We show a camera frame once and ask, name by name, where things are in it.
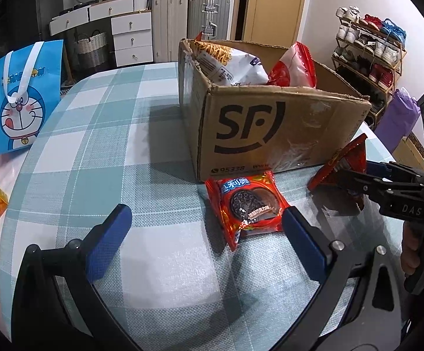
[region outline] red shoe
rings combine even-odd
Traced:
[[[383,22],[378,17],[373,17],[369,14],[364,16],[364,20],[360,18],[359,23],[377,31],[381,30],[381,27],[383,26]]]
[[[394,82],[394,74],[392,70],[389,70],[387,67],[379,66],[381,71],[381,77],[379,78],[379,86],[384,90],[389,90],[391,88],[392,83]]]
[[[371,72],[369,73],[369,79],[371,79],[374,83],[377,83],[379,78],[382,76],[382,70],[381,70],[380,64],[373,64],[371,68]]]

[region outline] purple bag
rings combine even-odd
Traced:
[[[392,153],[402,137],[411,133],[420,115],[416,100],[410,97],[405,88],[397,89],[374,134]]]

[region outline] wooden shoe rack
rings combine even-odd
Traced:
[[[386,45],[390,46],[391,48],[394,48],[395,50],[397,50],[400,53],[400,60],[397,62],[397,64],[395,66],[392,66],[392,65],[388,64],[387,62],[385,62],[383,59],[378,58],[377,56],[374,56],[371,53],[367,52],[364,48],[358,46],[357,44],[355,44],[355,43],[351,44],[351,43],[348,43],[348,42],[346,42],[342,39],[335,37],[335,40],[337,41],[337,45],[340,46],[341,48],[346,49],[346,48],[350,47],[351,49],[355,49],[355,50],[357,50],[358,53],[360,53],[360,55],[362,57],[364,57],[368,60],[371,60],[371,66],[373,64],[377,63],[377,64],[380,64],[380,65],[392,70],[393,73],[394,73],[393,83],[390,86],[390,88],[386,90],[385,88],[382,88],[376,82],[373,82],[371,79],[369,79],[369,77],[361,74],[359,71],[354,69],[350,64],[345,63],[345,62],[341,61],[339,58],[332,56],[332,62],[333,62],[335,69],[337,69],[337,65],[345,67],[346,69],[350,70],[351,72],[353,72],[354,74],[359,76],[361,79],[363,79],[366,82],[368,82],[369,84],[371,84],[374,88],[378,89],[379,91],[381,91],[385,95],[385,100],[384,100],[385,105],[384,105],[384,107],[381,110],[379,110],[378,112],[370,111],[368,113],[368,116],[370,116],[374,121],[374,128],[375,128],[377,126],[377,124],[379,123],[380,118],[384,114],[385,108],[387,107],[390,100],[392,99],[392,95],[394,94],[394,91],[396,89],[396,83],[398,81],[398,78],[402,76],[403,62],[404,62],[404,58],[407,54],[407,51],[405,50],[405,48],[402,48],[402,44],[400,42],[395,41],[393,38],[390,38],[390,37],[388,38],[388,36],[385,35],[382,32],[379,32],[379,31],[372,29],[370,27],[359,25],[358,23],[355,23],[355,22],[347,21],[343,18],[339,18],[339,20],[340,20],[340,23],[342,25],[346,25],[346,26],[352,27],[356,30],[360,30],[360,32],[362,32],[363,34],[369,35],[369,36],[373,37],[374,39],[376,39],[376,40],[378,40],[382,43],[385,43]]]

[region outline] wooden door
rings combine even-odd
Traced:
[[[290,47],[296,40],[303,0],[248,0],[244,41]]]

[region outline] human hand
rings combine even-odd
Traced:
[[[413,234],[408,222],[404,222],[403,232],[400,264],[406,274],[412,275],[420,262],[418,256],[419,240]]]

